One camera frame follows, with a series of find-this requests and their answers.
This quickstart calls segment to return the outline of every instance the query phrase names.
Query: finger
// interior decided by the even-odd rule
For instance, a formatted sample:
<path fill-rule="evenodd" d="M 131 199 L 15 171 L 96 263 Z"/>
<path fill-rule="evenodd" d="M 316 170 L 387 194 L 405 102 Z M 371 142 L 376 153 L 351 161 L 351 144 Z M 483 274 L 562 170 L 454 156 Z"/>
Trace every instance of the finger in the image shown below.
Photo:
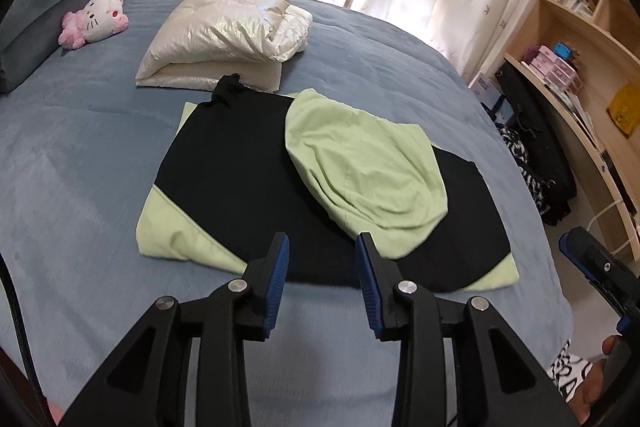
<path fill-rule="evenodd" d="M 589 419 L 591 413 L 591 407 L 588 403 L 585 403 L 582 396 L 582 385 L 580 384 L 575 390 L 574 397 L 569 400 L 569 407 L 574 412 L 574 416 L 577 418 L 578 423 L 582 425 Z"/>
<path fill-rule="evenodd" d="M 613 349 L 613 345 L 616 343 L 616 340 L 620 338 L 620 335 L 611 335 L 610 337 L 607 337 L 602 343 L 602 352 L 605 355 L 609 355 Z"/>
<path fill-rule="evenodd" d="M 599 399 L 604 386 L 604 364 L 606 360 L 598 360 L 581 383 L 582 397 L 588 405 Z"/>

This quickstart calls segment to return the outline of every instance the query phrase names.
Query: hello kitty plush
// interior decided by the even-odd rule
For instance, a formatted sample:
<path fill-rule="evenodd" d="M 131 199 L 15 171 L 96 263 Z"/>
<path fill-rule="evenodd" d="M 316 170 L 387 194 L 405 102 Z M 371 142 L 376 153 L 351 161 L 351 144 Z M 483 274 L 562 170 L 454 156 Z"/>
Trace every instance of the hello kitty plush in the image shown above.
<path fill-rule="evenodd" d="M 77 12 L 67 12 L 62 17 L 62 33 L 58 44 L 68 50 L 76 50 L 87 42 L 97 42 L 129 26 L 129 18 L 122 12 L 123 0 L 90 0 Z"/>

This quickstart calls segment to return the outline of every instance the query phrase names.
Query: cable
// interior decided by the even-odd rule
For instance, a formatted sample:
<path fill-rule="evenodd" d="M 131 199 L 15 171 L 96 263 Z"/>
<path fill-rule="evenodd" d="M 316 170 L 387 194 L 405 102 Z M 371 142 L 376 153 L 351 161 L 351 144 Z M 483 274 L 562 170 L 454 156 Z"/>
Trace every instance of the cable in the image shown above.
<path fill-rule="evenodd" d="M 622 245 L 620 245 L 619 247 L 617 247 L 613 252 L 611 252 L 612 255 L 617 254 L 620 250 L 622 250 L 623 248 L 626 247 L 626 245 L 628 245 L 629 243 L 631 243 L 631 239 L 627 239 L 624 243 L 622 243 Z"/>
<path fill-rule="evenodd" d="M 613 203 L 609 203 L 601 211 L 599 211 L 595 216 L 591 217 L 591 220 L 590 220 L 589 224 L 587 225 L 587 232 L 589 232 L 589 229 L 591 228 L 591 225 L 593 225 L 593 223 L 596 222 L 596 219 L 598 219 L 602 214 L 607 212 L 607 210 L 609 210 L 610 208 L 616 206 L 618 203 L 623 203 L 623 201 L 622 200 L 616 200 Z"/>
<path fill-rule="evenodd" d="M 46 427 L 56 427 L 56 423 L 51 416 L 49 410 L 49 404 L 47 399 L 42 394 L 42 388 L 38 381 L 38 375 L 36 374 L 36 368 L 33 365 L 33 359 L 31 358 L 31 350 L 29 349 L 29 342 L 27 341 L 27 331 L 24 329 L 24 320 L 22 319 L 22 312 L 20 311 L 20 302 L 18 302 L 18 295 L 15 292 L 14 282 L 11 279 L 11 274 L 4 262 L 4 257 L 0 253 L 0 282 L 4 286 L 4 293 L 6 299 L 9 302 L 9 308 L 11 309 L 11 316 L 14 320 L 15 336 L 18 338 L 18 347 L 20 347 L 20 355 L 22 357 L 22 363 L 24 364 L 24 370 L 27 373 L 27 378 L 31 384 L 31 390 L 36 397 L 38 405 L 40 406 L 40 412 L 46 423 Z"/>

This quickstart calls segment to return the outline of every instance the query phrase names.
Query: bookshelf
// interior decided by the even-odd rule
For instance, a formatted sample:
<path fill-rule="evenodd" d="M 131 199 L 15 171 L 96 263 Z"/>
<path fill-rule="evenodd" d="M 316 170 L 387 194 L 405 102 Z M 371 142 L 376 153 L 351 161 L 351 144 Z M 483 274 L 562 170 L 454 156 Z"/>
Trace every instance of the bookshelf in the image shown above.
<path fill-rule="evenodd" d="M 623 191 L 633 206 L 640 204 L 640 129 L 626 138 L 606 112 L 615 93 L 626 83 L 640 87 L 640 17 L 628 0 L 594 0 L 593 17 L 578 15 L 556 0 L 536 0 L 505 52 L 510 62 L 542 95 L 546 113 L 564 153 L 595 212 L 622 199 Z M 578 94 L 593 120 L 596 144 L 589 140 L 571 113 L 545 84 L 520 63 L 530 46 L 550 48 L 565 42 L 579 51 L 576 61 L 583 87 Z M 603 154 L 617 171 L 610 172 Z M 625 203 L 619 203 L 598 220 L 606 246 L 618 249 L 621 259 L 640 261 L 636 224 Z"/>

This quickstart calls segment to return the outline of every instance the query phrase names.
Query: floor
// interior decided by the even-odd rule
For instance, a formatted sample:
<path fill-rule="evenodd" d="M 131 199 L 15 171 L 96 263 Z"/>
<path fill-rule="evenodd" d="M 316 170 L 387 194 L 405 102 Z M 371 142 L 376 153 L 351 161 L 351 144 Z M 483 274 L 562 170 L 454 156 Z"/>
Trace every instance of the floor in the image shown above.
<path fill-rule="evenodd" d="M 570 202 L 571 214 L 558 226 L 545 225 L 546 237 L 554 256 L 556 269 L 562 286 L 562 293 L 574 312 L 574 336 L 571 351 L 578 356 L 594 359 L 602 355 L 602 341 L 616 333 L 619 317 L 607 302 L 586 281 L 580 271 L 558 250 L 560 236 L 573 227 L 586 227 L 594 212 L 586 199 L 582 187 L 576 180 L 578 196 Z M 590 232 L 602 242 L 602 233 L 597 223 Z"/>

